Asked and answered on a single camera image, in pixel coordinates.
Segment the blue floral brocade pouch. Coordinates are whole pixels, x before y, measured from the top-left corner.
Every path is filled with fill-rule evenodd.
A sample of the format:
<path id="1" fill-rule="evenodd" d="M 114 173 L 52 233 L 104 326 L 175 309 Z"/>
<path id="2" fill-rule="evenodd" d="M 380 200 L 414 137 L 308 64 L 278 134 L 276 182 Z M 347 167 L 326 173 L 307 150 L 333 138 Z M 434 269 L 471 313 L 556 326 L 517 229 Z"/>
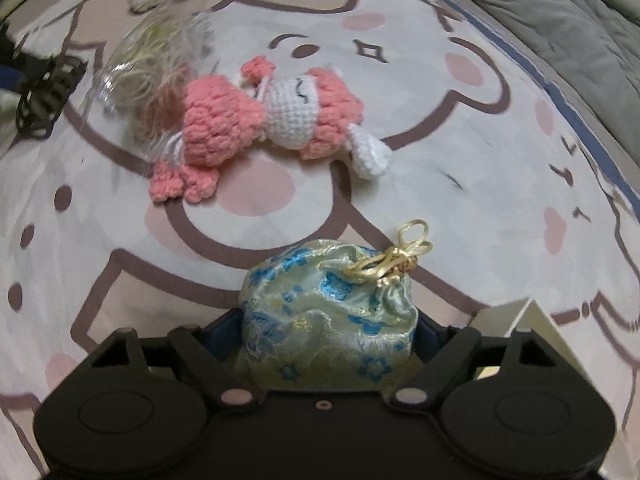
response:
<path id="1" fill-rule="evenodd" d="M 427 233 L 412 220 L 384 250 L 311 240 L 256 264 L 240 291 L 235 371 L 262 390 L 392 388 L 414 361 L 409 273 L 433 248 Z"/>

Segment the clear bag of cord necklace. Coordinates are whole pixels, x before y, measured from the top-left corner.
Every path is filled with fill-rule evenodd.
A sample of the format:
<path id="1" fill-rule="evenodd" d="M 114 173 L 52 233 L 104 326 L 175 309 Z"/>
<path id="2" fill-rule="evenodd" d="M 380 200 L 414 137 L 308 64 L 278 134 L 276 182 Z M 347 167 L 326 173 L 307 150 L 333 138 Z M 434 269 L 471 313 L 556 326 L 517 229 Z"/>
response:
<path id="1" fill-rule="evenodd" d="M 82 119 L 114 119 L 125 141 L 147 159 L 182 128 L 186 85 L 214 50 L 208 12 L 161 6 L 125 36 L 93 78 Z"/>

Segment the black hair claw clip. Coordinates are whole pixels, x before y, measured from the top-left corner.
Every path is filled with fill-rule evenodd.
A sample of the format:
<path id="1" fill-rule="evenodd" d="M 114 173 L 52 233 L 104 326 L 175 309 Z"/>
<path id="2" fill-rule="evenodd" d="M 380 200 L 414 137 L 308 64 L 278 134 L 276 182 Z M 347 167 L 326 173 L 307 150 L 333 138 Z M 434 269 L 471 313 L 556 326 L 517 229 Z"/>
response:
<path id="1" fill-rule="evenodd" d="M 70 95 L 85 76 L 87 66 L 77 56 L 60 54 L 48 58 L 46 70 L 27 81 L 15 118 L 22 139 L 46 140 L 51 135 Z"/>

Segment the cartoon bear print blanket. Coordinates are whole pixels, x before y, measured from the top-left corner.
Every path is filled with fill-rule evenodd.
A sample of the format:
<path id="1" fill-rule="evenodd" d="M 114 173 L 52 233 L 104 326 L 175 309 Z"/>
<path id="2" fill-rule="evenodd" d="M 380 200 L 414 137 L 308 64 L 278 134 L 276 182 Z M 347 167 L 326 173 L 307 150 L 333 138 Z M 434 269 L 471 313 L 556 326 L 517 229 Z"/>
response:
<path id="1" fill-rule="evenodd" d="M 119 327 L 160 336 L 238 302 L 254 264 L 315 238 L 384 247 L 424 219 L 434 250 L 416 306 L 470 324 L 533 298 L 611 405 L 639 467 L 639 221 L 565 84 L 466 0 L 191 0 L 214 21 L 204 70 L 265 55 L 283 76 L 329 65 L 393 150 L 368 183 L 335 153 L 302 162 L 269 143 L 240 154 L 197 205 L 155 205 L 152 159 L 99 113 L 92 81 L 47 141 L 1 159 L 1 474 L 48 469 L 32 421 Z"/>

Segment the pink white crochet doll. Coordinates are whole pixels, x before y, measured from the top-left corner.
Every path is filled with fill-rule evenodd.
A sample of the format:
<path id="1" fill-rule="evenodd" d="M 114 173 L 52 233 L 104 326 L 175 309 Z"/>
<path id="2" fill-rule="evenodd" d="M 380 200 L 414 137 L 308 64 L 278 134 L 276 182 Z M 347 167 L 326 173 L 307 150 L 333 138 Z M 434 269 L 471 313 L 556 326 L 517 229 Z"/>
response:
<path id="1" fill-rule="evenodd" d="M 149 196 L 154 203 L 212 197 L 220 168 L 256 141 L 269 141 L 303 160 L 349 152 L 364 180 L 385 176 L 392 151 L 363 128 L 363 102 L 332 68 L 278 77 L 256 56 L 241 68 L 242 84 L 208 75 L 186 85 L 182 124 L 154 162 Z"/>

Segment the grey green duvet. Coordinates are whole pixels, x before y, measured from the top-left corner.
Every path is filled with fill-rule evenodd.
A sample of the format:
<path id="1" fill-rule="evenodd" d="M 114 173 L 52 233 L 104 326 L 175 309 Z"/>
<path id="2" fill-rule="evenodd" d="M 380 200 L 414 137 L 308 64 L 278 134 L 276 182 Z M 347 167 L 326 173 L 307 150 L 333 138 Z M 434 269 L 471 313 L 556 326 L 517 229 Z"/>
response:
<path id="1" fill-rule="evenodd" d="M 474 1 L 562 76 L 629 153 L 639 153 L 638 2 Z"/>

